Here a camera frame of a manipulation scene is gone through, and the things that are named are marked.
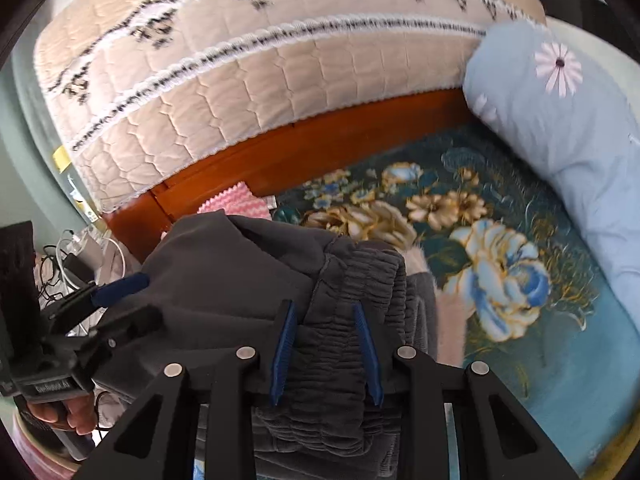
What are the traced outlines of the person's left hand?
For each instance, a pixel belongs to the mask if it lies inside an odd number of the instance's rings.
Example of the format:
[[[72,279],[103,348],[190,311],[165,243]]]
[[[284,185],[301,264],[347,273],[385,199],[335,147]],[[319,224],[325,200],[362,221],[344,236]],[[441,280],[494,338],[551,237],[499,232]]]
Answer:
[[[94,411],[94,394],[76,396],[63,402],[64,410],[51,403],[27,404],[29,411],[42,422],[55,429],[73,431],[80,436],[91,434],[98,426]]]

